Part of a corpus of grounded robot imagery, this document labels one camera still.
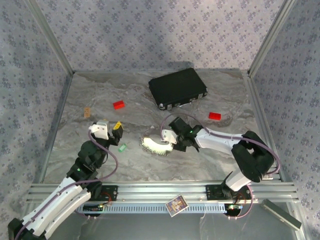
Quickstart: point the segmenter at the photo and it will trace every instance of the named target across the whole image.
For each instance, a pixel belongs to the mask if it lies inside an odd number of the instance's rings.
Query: marble surface
[[[119,160],[117,172],[109,181],[172,181],[223,180],[236,169],[230,155],[190,147],[187,152],[173,151],[168,156],[152,155],[141,145],[142,135],[158,128],[170,113],[189,113],[197,116],[210,129],[226,133],[258,132],[252,106],[249,103],[243,74],[239,70],[197,70],[208,87],[208,95],[191,104],[171,111],[160,111],[148,88],[148,81],[167,74],[166,71],[139,73],[77,73],[73,76],[67,101],[59,123],[54,146],[47,165],[45,183],[60,182],[74,163],[83,142],[88,140],[88,127],[100,119],[110,126],[121,121],[124,127],[121,144],[110,150]],[[113,104],[123,100],[125,108],[114,110]],[[91,108],[91,117],[84,118],[84,107]],[[220,121],[208,119],[209,112],[222,114]],[[191,126],[194,120],[183,117]],[[99,177],[110,173],[115,161],[108,161],[98,170]]]

